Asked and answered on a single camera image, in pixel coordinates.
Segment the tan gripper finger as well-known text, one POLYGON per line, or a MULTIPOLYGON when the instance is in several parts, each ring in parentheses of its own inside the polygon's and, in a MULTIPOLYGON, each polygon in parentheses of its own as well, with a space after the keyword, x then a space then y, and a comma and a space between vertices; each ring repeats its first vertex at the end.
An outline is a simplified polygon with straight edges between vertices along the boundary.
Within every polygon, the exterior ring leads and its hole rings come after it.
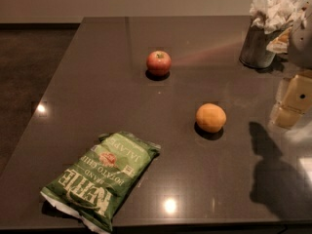
POLYGON ((274 104, 270 120, 284 129, 291 129, 312 107, 312 74, 298 73, 290 84, 281 103, 274 104))
POLYGON ((284 95, 286 94, 286 91, 287 91, 288 86, 290 84, 290 81, 291 81, 290 78, 283 78, 280 81, 278 89, 277 89, 277 93, 276 93, 276 101, 278 103, 282 102, 284 95))

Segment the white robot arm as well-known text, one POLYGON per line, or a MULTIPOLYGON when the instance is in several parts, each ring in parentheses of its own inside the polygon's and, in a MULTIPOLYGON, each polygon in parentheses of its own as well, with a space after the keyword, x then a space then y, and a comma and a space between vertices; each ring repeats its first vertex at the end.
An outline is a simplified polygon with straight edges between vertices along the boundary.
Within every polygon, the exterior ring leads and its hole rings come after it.
POLYGON ((291 129, 312 107, 312 6, 305 10, 304 20, 298 20, 289 34, 289 64, 299 71, 284 77, 278 87, 271 122, 291 129))

